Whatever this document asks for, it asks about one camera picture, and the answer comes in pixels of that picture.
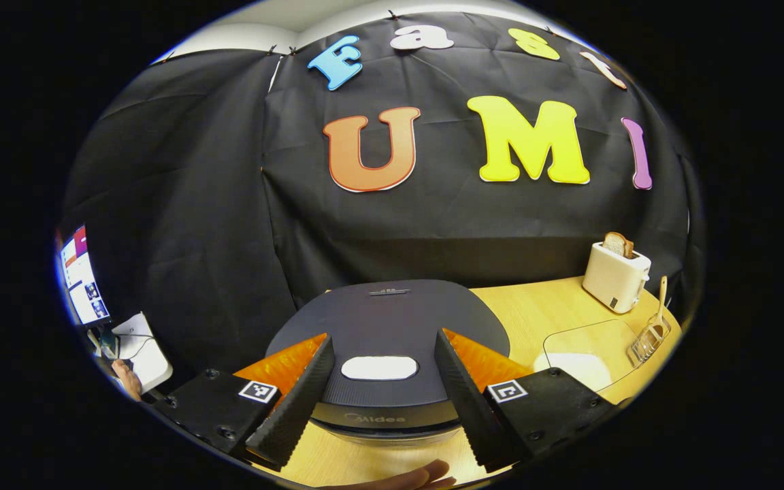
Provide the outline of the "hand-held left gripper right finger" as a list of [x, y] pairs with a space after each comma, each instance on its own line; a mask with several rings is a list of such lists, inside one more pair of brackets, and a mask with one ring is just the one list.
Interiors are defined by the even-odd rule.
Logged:
[[477, 382], [483, 348], [449, 329], [436, 335], [434, 357], [449, 400], [476, 462], [488, 472], [542, 460], [612, 419], [618, 404], [586, 387], [561, 368], [507, 370]]

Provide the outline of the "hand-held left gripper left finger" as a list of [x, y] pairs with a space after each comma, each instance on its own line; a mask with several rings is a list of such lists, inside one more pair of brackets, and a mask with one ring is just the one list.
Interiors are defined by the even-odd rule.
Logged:
[[154, 409], [216, 450], [280, 470], [289, 462], [335, 366], [321, 333], [227, 374], [206, 369]]

